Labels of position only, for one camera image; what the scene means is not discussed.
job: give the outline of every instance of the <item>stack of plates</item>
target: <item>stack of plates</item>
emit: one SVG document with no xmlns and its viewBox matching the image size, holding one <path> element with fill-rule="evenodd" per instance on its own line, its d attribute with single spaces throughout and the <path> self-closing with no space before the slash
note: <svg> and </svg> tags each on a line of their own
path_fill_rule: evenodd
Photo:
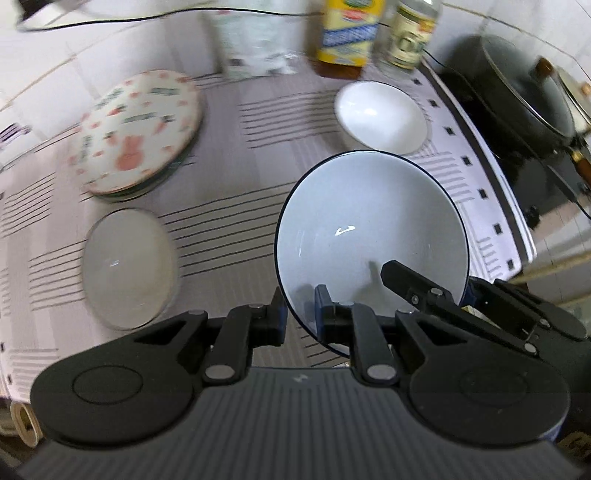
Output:
<svg viewBox="0 0 591 480">
<path fill-rule="evenodd" d="M 186 75 L 143 72 L 115 86 L 80 124 L 70 164 L 86 190 L 131 200 L 166 180 L 188 156 L 203 95 Z"/>
</svg>

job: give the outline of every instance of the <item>black wok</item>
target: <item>black wok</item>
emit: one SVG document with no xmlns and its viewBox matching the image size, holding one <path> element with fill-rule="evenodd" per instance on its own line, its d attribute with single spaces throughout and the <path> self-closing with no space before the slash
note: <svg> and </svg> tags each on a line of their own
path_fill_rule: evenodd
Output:
<svg viewBox="0 0 591 480">
<path fill-rule="evenodd" d="M 550 62 L 535 61 L 501 37 L 483 36 L 478 48 L 472 86 L 506 131 L 507 141 L 542 160 L 568 151 L 591 187 L 591 164 L 580 151 L 585 143 Z"/>
</svg>

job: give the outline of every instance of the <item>striped tablecloth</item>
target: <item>striped tablecloth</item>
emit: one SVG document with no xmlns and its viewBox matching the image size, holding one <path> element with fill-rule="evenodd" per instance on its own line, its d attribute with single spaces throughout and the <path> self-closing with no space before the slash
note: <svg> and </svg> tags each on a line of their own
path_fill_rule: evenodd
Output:
<svg viewBox="0 0 591 480">
<path fill-rule="evenodd" d="M 410 159 L 458 205 L 471 273 L 509 278 L 532 261 L 531 236 L 496 161 L 436 75 L 427 66 L 402 82 L 373 66 L 363 75 L 407 92 L 429 120 L 430 138 Z M 78 188 L 66 161 L 73 131 L 0 174 L 0 395 L 28 401 L 46 366 L 120 335 L 93 318 L 80 277 L 88 231 L 115 209 L 148 209 L 174 238 L 181 283 L 170 315 L 197 308 L 225 315 L 271 300 L 281 206 L 309 168 L 345 150 L 332 105 L 347 82 L 318 77 L 301 61 L 294 75 L 196 83 L 207 101 L 199 142 L 171 179 L 139 199 L 114 205 Z M 331 367 L 343 359 L 291 319 L 286 344 L 257 349 L 254 361 Z"/>
</svg>

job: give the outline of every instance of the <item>vinegar bottle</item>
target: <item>vinegar bottle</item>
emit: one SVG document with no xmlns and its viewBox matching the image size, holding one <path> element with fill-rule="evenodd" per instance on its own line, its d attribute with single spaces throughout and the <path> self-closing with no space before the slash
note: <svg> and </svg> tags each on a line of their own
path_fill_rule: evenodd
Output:
<svg viewBox="0 0 591 480">
<path fill-rule="evenodd" d="M 379 68 L 386 74 L 413 71 L 433 36 L 441 0 L 401 0 Z"/>
</svg>

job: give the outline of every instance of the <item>plastic bag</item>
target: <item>plastic bag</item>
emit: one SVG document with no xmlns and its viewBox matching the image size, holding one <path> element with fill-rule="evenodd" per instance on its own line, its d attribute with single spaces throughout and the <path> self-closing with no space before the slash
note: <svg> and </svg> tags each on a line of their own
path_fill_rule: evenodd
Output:
<svg viewBox="0 0 591 480">
<path fill-rule="evenodd" d="M 229 7 L 278 11 L 277 0 L 233 0 Z M 284 41 L 285 19 L 253 12 L 216 11 L 212 14 L 224 74 L 247 79 L 295 73 L 289 66 Z"/>
</svg>

